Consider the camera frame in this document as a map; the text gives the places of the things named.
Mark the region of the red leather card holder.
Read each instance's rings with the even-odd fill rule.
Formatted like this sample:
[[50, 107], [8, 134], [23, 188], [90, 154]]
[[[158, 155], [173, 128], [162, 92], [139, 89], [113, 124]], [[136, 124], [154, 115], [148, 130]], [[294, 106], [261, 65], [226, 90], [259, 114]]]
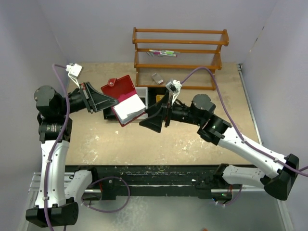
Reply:
[[115, 98], [118, 101], [124, 96], [130, 96], [132, 94], [137, 94], [135, 90], [135, 86], [129, 75], [123, 76], [121, 78], [109, 79], [107, 81], [107, 84], [101, 87], [101, 91], [103, 94], [110, 96], [112, 98]]

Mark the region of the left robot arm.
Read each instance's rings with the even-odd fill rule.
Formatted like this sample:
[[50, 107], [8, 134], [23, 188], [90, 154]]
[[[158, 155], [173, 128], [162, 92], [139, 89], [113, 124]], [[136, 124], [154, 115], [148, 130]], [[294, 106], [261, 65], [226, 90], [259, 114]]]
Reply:
[[34, 93], [38, 110], [42, 165], [38, 195], [26, 220], [51, 230], [77, 222], [79, 204], [86, 188], [99, 184], [93, 170], [78, 170], [67, 187], [64, 185], [65, 160], [71, 141], [71, 113], [87, 109], [94, 113], [113, 107], [119, 101], [98, 92], [89, 82], [62, 96], [51, 86], [41, 86]]

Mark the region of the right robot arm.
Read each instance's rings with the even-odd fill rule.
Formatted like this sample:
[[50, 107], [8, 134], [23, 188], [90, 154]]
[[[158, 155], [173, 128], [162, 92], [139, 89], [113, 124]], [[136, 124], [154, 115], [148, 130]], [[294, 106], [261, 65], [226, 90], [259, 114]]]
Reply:
[[215, 115], [216, 106], [206, 94], [194, 96], [190, 106], [170, 103], [168, 94], [146, 110], [148, 117], [139, 125], [157, 133], [170, 121], [197, 125], [197, 134], [204, 141], [234, 152], [253, 167], [221, 164], [214, 183], [219, 188], [228, 185], [249, 185], [265, 190], [270, 196], [285, 201], [298, 176], [299, 158], [294, 154], [274, 152], [239, 132], [229, 122]]

